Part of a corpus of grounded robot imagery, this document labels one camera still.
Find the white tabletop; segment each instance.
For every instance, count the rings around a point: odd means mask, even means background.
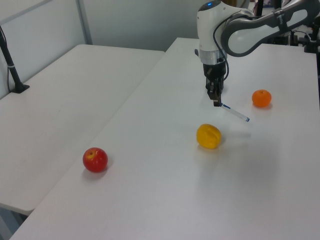
[[[0,207],[29,214],[164,52],[79,45],[0,100]]]
[[[198,40],[178,38],[90,146],[108,169],[79,158],[12,240],[318,240],[320,115],[316,56],[262,45],[229,57],[222,100],[245,122],[213,107]],[[252,106],[267,89],[272,106]],[[223,136],[196,141],[204,123]]]

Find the gray wall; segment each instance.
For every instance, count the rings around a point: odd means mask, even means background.
[[[85,43],[76,0],[52,0],[6,22],[2,29],[22,82]],[[0,99],[7,93],[7,64],[0,51]]]
[[[197,12],[207,2],[79,0],[86,32],[94,45],[160,51],[166,51],[177,37],[198,38]]]

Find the black pole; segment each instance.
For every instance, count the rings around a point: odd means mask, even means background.
[[[6,64],[8,65],[8,68],[10,70],[10,73],[12,75],[13,81],[15,83],[15,88],[11,92],[20,94],[24,90],[28,89],[28,85],[24,85],[19,78],[19,75],[17,73],[15,64],[11,58],[10,52],[8,50],[7,42],[5,40],[5,36],[3,35],[2,31],[0,31],[0,47],[3,52],[3,56],[5,58]]]
[[[279,9],[282,7],[282,0],[273,0],[274,9]]]
[[[257,6],[256,6],[256,16],[262,15],[262,9],[264,8],[264,0],[258,0]]]

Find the orange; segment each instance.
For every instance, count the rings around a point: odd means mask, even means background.
[[[268,106],[271,102],[271,94],[267,90],[260,89],[252,94],[253,105],[259,108]]]
[[[215,149],[221,142],[221,132],[215,126],[202,124],[196,131],[196,140],[204,148]]]

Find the red apple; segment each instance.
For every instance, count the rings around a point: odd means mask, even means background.
[[[92,147],[85,151],[82,160],[86,169],[98,173],[106,168],[108,156],[101,148]]]

